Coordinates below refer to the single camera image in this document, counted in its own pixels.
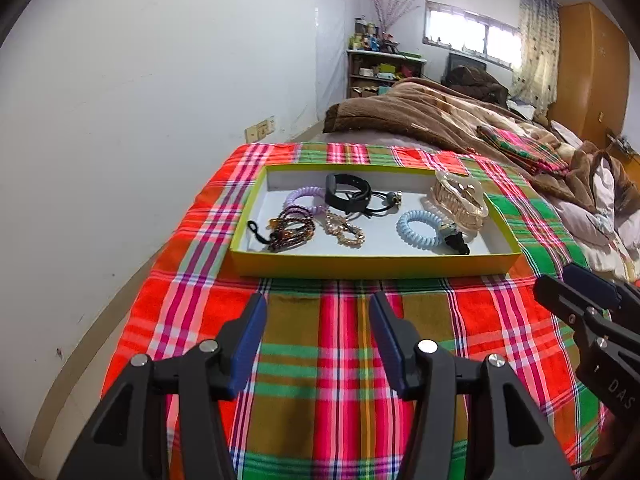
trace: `window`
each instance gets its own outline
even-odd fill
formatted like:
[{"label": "window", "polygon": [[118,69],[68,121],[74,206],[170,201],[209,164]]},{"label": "window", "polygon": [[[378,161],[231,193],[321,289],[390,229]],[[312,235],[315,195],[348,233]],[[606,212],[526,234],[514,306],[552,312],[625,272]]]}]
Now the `window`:
[{"label": "window", "polygon": [[520,33],[456,7],[427,2],[423,43],[465,52],[508,68],[520,67]]}]

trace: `silver screw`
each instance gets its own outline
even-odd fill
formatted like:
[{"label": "silver screw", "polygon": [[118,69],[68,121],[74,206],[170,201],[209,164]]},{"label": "silver screw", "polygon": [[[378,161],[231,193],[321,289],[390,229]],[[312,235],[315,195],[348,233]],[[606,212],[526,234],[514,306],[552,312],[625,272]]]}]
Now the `silver screw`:
[{"label": "silver screw", "polygon": [[207,339],[200,343],[198,348],[200,348],[201,352],[213,353],[218,349],[218,342],[215,339]]},{"label": "silver screw", "polygon": [[438,343],[431,339],[423,339],[418,343],[418,350],[424,354],[433,354],[438,349]]},{"label": "silver screw", "polygon": [[139,368],[146,365],[149,362],[149,357],[146,354],[135,354],[131,358],[131,365]]},{"label": "silver screw", "polygon": [[506,364],[507,360],[500,354],[491,354],[489,356],[489,364],[496,368],[502,368]]}]

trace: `folded plaid cloth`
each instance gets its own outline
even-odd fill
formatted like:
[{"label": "folded plaid cloth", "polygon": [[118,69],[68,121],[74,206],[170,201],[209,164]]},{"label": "folded plaid cloth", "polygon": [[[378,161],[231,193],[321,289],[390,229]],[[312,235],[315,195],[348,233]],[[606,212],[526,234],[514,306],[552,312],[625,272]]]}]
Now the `folded plaid cloth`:
[{"label": "folded plaid cloth", "polygon": [[506,130],[491,126],[478,126],[478,137],[503,152],[530,174],[548,173],[565,176],[569,165],[552,147]]},{"label": "folded plaid cloth", "polygon": [[[397,281],[241,278],[227,249],[242,206],[265,164],[378,164],[467,173],[482,182],[524,256],[506,275]],[[414,414],[389,388],[367,315],[382,290],[421,336],[481,360],[498,352],[548,416],[568,459],[590,457],[604,411],[575,378],[572,330],[533,298],[541,273],[586,266],[558,216],[513,169],[483,157],[357,144],[250,144],[216,172],[168,241],[142,286],[107,373],[146,352],[178,356],[238,317],[252,292],[268,319],[252,376],[221,405],[238,478],[393,479]],[[458,398],[451,479],[462,479],[466,405]],[[180,479],[178,402],[169,399],[171,478]]]}]

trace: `patterned curtain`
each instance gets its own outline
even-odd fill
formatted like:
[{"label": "patterned curtain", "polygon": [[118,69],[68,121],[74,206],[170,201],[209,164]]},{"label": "patterned curtain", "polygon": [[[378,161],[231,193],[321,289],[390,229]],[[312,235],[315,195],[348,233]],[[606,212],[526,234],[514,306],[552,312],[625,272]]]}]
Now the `patterned curtain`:
[{"label": "patterned curtain", "polygon": [[522,65],[513,70],[511,95],[544,115],[558,95],[558,7],[553,0],[520,0]]}]

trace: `blue gripper pad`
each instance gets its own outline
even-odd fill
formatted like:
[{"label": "blue gripper pad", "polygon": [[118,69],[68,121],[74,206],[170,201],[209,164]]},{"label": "blue gripper pad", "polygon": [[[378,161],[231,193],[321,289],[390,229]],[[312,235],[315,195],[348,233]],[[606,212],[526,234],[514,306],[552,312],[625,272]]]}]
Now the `blue gripper pad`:
[{"label": "blue gripper pad", "polygon": [[263,295],[256,293],[249,298],[241,316],[227,321],[218,332],[216,341],[222,353],[220,371],[226,378],[226,398],[235,399],[246,386],[266,323],[267,303]]},{"label": "blue gripper pad", "polygon": [[616,286],[578,264],[570,263],[565,266],[562,270],[562,279],[600,308],[615,310],[620,307]]},{"label": "blue gripper pad", "polygon": [[420,388],[414,349],[420,336],[415,326],[396,317],[382,292],[369,300],[369,322],[386,380],[402,400],[415,400]]}]

